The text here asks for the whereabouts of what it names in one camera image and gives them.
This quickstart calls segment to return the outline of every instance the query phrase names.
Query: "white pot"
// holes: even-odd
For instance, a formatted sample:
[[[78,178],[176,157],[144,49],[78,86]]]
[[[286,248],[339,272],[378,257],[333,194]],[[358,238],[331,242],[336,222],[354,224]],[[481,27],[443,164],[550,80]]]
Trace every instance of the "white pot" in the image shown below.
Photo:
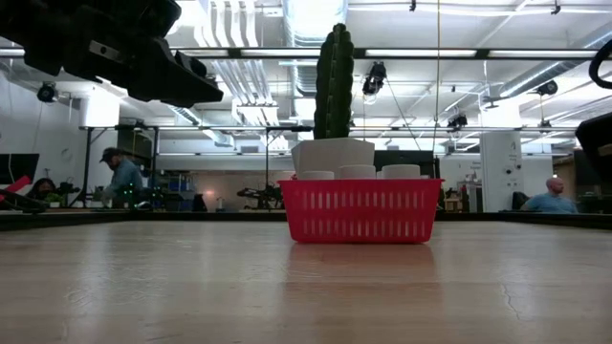
[[[374,164],[374,143],[345,139],[305,140],[291,150],[298,179],[306,171],[331,171],[346,165]]]

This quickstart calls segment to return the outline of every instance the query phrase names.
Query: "wooden table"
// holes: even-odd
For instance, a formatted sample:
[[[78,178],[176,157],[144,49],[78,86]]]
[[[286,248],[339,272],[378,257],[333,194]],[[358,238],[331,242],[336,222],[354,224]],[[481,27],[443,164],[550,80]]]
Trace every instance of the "wooden table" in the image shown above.
[[[296,245],[283,223],[0,233],[0,343],[610,343],[612,233],[438,223]]]

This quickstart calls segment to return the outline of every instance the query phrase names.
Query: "red basket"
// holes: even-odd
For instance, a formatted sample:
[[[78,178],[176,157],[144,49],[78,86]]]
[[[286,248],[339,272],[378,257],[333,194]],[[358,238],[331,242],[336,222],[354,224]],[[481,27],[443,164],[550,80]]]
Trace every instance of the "red basket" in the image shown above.
[[[301,243],[424,243],[443,180],[281,181]]]

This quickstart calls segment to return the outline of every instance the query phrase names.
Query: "ceiling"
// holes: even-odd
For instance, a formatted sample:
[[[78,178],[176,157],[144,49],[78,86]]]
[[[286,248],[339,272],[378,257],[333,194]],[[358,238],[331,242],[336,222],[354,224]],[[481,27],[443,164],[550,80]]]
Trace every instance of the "ceiling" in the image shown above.
[[[184,9],[185,20],[175,33],[167,37],[167,40],[171,47],[198,47],[194,38],[194,25],[197,25],[200,19],[193,15],[194,6],[199,6],[198,1],[178,2]],[[511,16],[508,12],[517,10],[519,5],[525,3],[524,0],[442,0],[440,5],[442,13],[438,22],[437,1],[419,0],[417,10],[411,12],[407,10],[406,4],[409,2],[406,1],[350,0],[346,25],[356,47],[435,48],[439,44],[443,48],[565,49],[572,47],[575,41],[612,20],[610,15],[612,2],[609,0],[558,2],[562,10],[557,15],[550,14],[554,0],[532,0],[516,13],[542,11],[541,14]],[[284,23],[280,15],[281,1],[260,0],[255,2],[255,7],[255,32],[259,44],[263,47],[286,46]],[[273,100],[278,105],[278,119],[309,124],[314,111],[314,101],[308,98],[295,99],[296,93],[291,78],[293,67],[283,66],[288,62],[291,61],[263,61],[264,74],[270,85]],[[208,71],[217,75],[209,60],[205,63]],[[513,80],[539,63],[541,62],[500,60],[487,63],[385,60],[388,82],[379,92],[376,102],[368,105],[364,104],[361,84],[363,76],[369,72],[372,61],[356,60],[355,97],[352,104],[354,122],[357,126],[402,125],[404,117],[411,125],[432,126],[436,115],[440,115],[438,117],[440,124],[446,126],[446,120],[455,112],[453,109],[444,113],[444,110],[466,93],[484,91],[486,95],[487,85],[499,85]],[[50,79],[47,75],[33,71],[20,63],[15,63],[13,68],[24,82],[35,84]],[[545,96],[540,99],[537,95],[522,95],[512,99],[513,106],[517,106],[520,110],[522,124],[537,125],[542,118],[552,118],[556,120],[554,125],[576,126],[584,119],[609,112],[612,97],[609,99],[606,97],[612,93],[598,89],[590,83],[587,71],[588,64],[582,64],[557,77],[559,91],[555,96]],[[608,72],[612,72],[612,63],[604,63],[602,67],[602,74]],[[86,93],[91,87],[88,82],[68,75],[61,75],[57,81],[57,87],[61,91],[74,94]],[[192,110],[198,112],[206,123],[235,125],[236,121],[231,115],[233,96],[225,83],[220,82],[219,87],[226,94],[223,101],[197,104]],[[477,101],[457,110],[468,116],[470,125],[478,125],[482,112],[486,111],[478,106]],[[142,103],[126,98],[121,106],[121,115],[142,118],[150,125],[175,124],[174,113],[167,106],[155,101]],[[198,134],[166,135],[169,138],[194,139]],[[359,135],[378,138],[389,136],[389,133],[368,131]],[[393,134],[396,137],[402,135],[410,137],[409,134]],[[560,136],[569,138],[573,134]],[[287,138],[297,140],[297,135],[287,135]]]

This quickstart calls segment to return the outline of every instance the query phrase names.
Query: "security camera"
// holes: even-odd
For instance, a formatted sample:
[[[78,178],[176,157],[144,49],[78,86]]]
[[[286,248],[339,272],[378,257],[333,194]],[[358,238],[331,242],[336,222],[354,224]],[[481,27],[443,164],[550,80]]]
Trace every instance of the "security camera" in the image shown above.
[[[55,88],[55,84],[52,82],[43,82],[38,93],[36,94],[38,100],[45,103],[55,103],[57,101],[58,93]]]

